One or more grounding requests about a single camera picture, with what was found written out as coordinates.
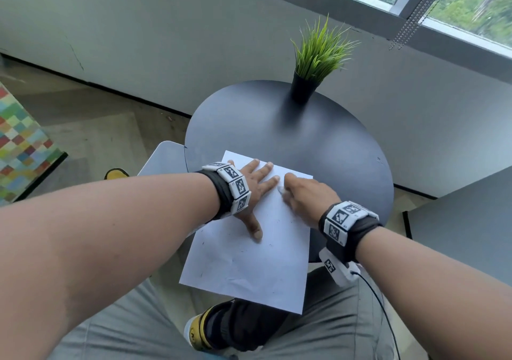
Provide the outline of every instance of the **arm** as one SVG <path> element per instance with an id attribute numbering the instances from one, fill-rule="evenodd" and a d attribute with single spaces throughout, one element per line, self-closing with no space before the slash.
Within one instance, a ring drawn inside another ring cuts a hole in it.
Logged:
<path id="1" fill-rule="evenodd" d="M 283 199 L 308 225 L 340 202 L 327 185 L 285 176 Z M 366 234 L 357 260 L 434 358 L 510 358 L 512 288 L 386 228 Z"/>
<path id="2" fill-rule="evenodd" d="M 272 164 L 241 172 L 252 209 L 278 180 Z M 220 206 L 202 174 L 123 178 L 74 186 L 0 209 L 0 357 L 46 358 L 68 331 L 165 263 Z"/>

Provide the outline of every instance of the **white sheet of paper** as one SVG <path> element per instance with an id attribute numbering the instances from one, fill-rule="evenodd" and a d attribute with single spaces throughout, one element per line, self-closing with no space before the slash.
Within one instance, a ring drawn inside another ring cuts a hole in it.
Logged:
<path id="1" fill-rule="evenodd" d="M 252 158 L 224 153 L 241 169 Z M 266 179 L 292 172 L 275 165 Z M 254 210 L 263 229 L 255 242 L 235 217 L 212 221 L 195 233 L 180 283 L 202 290 L 246 299 L 302 314 L 309 258 L 309 227 L 283 202 L 277 189 L 268 193 Z"/>

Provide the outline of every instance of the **floor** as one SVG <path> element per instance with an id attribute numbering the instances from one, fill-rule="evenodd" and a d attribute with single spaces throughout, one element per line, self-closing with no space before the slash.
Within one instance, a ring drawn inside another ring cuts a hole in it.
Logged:
<path id="1" fill-rule="evenodd" d="M 114 167 L 136 175 L 160 142 L 184 144 L 188 118 L 6 59 L 0 61 L 0 81 L 69 154 L 32 195 L 101 180 Z M 401 213 L 427 202 L 395 189 L 387 228 L 405 235 Z M 151 278 L 178 329 L 195 314 L 229 299 L 178 284 L 189 243 L 186 240 Z M 426 352 L 389 308 L 402 359 L 426 360 Z"/>

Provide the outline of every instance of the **artificial grass plant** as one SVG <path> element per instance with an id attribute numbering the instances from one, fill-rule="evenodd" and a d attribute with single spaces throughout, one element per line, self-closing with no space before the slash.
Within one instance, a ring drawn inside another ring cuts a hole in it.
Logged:
<path id="1" fill-rule="evenodd" d="M 359 44 L 358 41 L 349 41 L 345 34 L 349 29 L 341 30 L 335 27 L 327 29 L 329 16 L 320 29 L 320 18 L 313 27 L 308 25 L 307 31 L 302 34 L 302 45 L 295 46 L 295 72 L 305 80 L 321 83 L 330 72 L 343 68 L 345 61 L 349 60 L 352 49 Z"/>

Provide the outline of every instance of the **white wall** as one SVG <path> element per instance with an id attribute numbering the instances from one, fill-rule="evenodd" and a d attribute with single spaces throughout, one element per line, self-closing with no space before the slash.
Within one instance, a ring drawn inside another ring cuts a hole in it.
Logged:
<path id="1" fill-rule="evenodd" d="M 0 51 L 192 114 L 226 85 L 290 81 L 290 38 L 315 18 L 280 0 L 0 0 Z M 366 125 L 395 183 L 440 196 L 512 165 L 512 86 L 351 37 L 318 90 Z"/>

